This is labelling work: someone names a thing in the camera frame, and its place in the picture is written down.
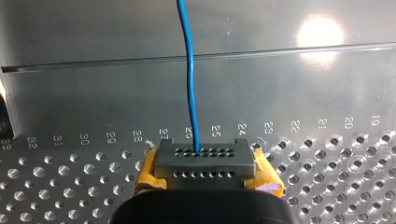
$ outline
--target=printed number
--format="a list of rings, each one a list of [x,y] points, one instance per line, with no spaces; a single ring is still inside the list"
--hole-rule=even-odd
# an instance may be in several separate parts
[[[10,150],[12,149],[11,141],[9,139],[1,140],[3,150]]]
[[[87,133],[80,134],[79,139],[81,140],[81,144],[83,146],[87,146],[90,144],[90,136]]]
[[[52,137],[53,141],[54,141],[54,145],[55,146],[61,146],[64,143],[62,142],[62,136],[61,135],[53,135]]]
[[[133,131],[133,134],[134,134],[134,141],[135,142],[143,141],[142,131]]]
[[[327,119],[318,120],[318,129],[326,129]]]
[[[37,148],[38,147],[35,137],[27,137],[26,140],[29,145],[29,148]]]
[[[377,126],[379,124],[379,118],[381,118],[379,115],[372,116],[372,126]]]
[[[188,138],[188,139],[192,138],[192,128],[191,127],[186,128],[186,138]]]
[[[117,142],[115,133],[106,133],[106,137],[109,144],[114,144]]]
[[[239,135],[245,135],[247,134],[246,132],[246,128],[248,126],[244,123],[244,124],[238,124],[238,131],[239,131]]]
[[[346,124],[344,125],[345,129],[353,128],[353,118],[346,118]]]
[[[291,132],[292,133],[297,133],[300,131],[300,124],[301,122],[299,120],[293,120],[291,122]]]
[[[264,123],[264,133],[273,133],[274,132],[274,123],[273,122],[265,122]]]
[[[219,125],[212,126],[212,136],[221,137],[221,127]]]
[[[169,134],[167,129],[160,129],[160,138],[168,139]]]

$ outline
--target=aluminum surface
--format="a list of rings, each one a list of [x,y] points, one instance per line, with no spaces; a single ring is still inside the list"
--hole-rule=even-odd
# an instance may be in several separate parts
[[[2,0],[0,64],[184,55],[175,4]],[[196,54],[392,42],[394,8],[392,0],[186,2]]]
[[[263,144],[304,223],[393,223],[395,62],[396,49],[363,46],[199,60],[202,141]],[[0,219],[107,223],[146,139],[191,140],[185,66],[4,74],[21,135],[0,150]]]

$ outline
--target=yellow object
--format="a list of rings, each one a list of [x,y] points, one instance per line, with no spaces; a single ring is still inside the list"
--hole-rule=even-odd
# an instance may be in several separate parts
[[[134,193],[137,193],[143,188],[166,189],[166,180],[157,179],[154,176],[154,162],[156,158],[157,148],[151,144],[151,149],[146,152],[146,158],[139,177],[134,184]]]
[[[274,189],[277,197],[282,197],[285,185],[277,175],[270,162],[264,157],[262,149],[256,148],[253,151],[254,162],[256,163],[256,174],[252,179],[245,180],[245,189],[255,189],[264,184],[278,184],[280,189]]]

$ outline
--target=blue wire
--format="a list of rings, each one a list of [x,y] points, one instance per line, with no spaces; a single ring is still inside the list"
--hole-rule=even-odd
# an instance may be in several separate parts
[[[187,94],[190,111],[190,121],[192,126],[192,137],[194,151],[199,152],[200,136],[198,129],[197,112],[195,108],[194,96],[194,52],[192,49],[192,40],[189,27],[189,21],[186,15],[186,8],[184,7],[184,0],[177,0],[178,16],[180,17],[181,27],[183,28],[184,44],[186,45],[187,54]]]

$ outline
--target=black object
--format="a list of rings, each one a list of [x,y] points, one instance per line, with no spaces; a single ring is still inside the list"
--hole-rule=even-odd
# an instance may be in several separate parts
[[[134,196],[110,224],[295,224],[276,196],[258,190],[154,190]]]
[[[0,139],[12,139],[14,132],[12,131],[11,121],[9,119],[6,100],[0,95]]]
[[[201,144],[201,148],[194,153],[191,144],[163,139],[155,176],[166,179],[169,189],[241,189],[243,180],[254,176],[247,139],[235,139],[234,144]]]

